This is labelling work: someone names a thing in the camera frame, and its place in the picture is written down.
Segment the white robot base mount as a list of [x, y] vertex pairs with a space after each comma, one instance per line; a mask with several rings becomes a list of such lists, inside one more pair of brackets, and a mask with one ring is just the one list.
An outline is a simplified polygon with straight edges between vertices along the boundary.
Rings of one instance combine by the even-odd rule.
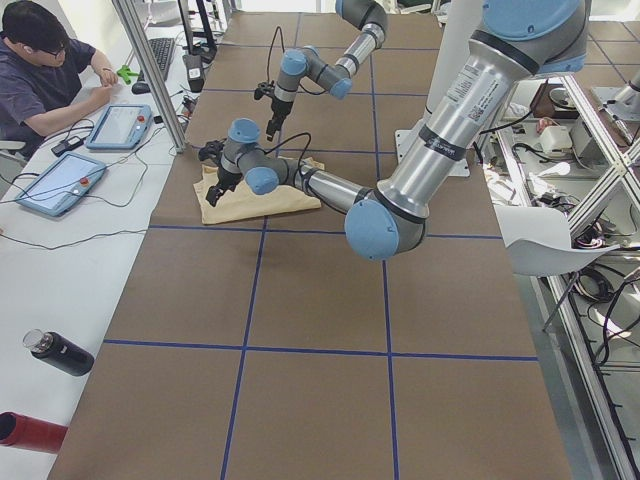
[[452, 1], [425, 113], [408, 134], [401, 161], [433, 161], [443, 172], [466, 167], [466, 149], [502, 103], [509, 86], [482, 40], [483, 3]]

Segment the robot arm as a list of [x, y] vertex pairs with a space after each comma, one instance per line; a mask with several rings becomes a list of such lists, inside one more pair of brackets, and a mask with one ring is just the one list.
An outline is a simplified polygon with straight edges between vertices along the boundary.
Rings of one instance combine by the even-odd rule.
[[340, 1], [335, 9], [358, 29], [358, 37], [332, 65], [312, 46], [284, 52], [276, 80], [261, 83], [254, 93], [271, 101], [273, 115], [267, 127], [260, 129], [254, 121], [239, 118], [231, 123], [224, 140], [200, 149], [199, 158], [211, 160], [218, 174], [206, 198], [216, 204], [240, 183], [257, 195], [280, 186], [296, 188], [344, 214], [347, 241], [357, 254], [386, 260], [422, 242], [429, 201], [464, 160], [514, 83], [583, 67], [591, 5], [587, 1], [484, 2], [465, 63], [393, 174], [372, 188], [303, 160], [272, 158], [259, 143], [261, 137], [273, 137], [281, 129], [303, 79], [343, 98], [361, 63], [382, 47], [388, 21], [380, 4]]
[[266, 137], [274, 139], [291, 113], [303, 79], [309, 79], [339, 100], [352, 90], [353, 80], [364, 61], [380, 49], [387, 37], [387, 13], [376, 1], [338, 1], [335, 11], [339, 17], [356, 27], [358, 35], [342, 55], [331, 64], [325, 61], [312, 45], [284, 51], [277, 77], [258, 84], [254, 98], [271, 99], [272, 118], [266, 127]]

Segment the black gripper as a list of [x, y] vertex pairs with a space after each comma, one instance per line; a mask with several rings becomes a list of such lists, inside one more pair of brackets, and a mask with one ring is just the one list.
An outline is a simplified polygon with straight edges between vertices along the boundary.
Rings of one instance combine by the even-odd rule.
[[211, 160], [218, 168], [218, 181], [208, 189], [206, 194], [206, 200], [212, 207], [217, 205], [219, 199], [228, 190], [234, 191], [241, 181], [241, 173], [236, 167], [232, 166], [232, 169], [229, 170], [225, 166], [223, 162], [223, 149], [223, 140], [213, 140], [207, 142], [205, 146], [198, 151], [198, 159], [201, 162]]
[[267, 123], [266, 138], [274, 141], [276, 133], [282, 129], [283, 123], [291, 113], [294, 104], [294, 92], [283, 89], [275, 81], [260, 82], [254, 90], [254, 99], [263, 97], [271, 99], [272, 118]]

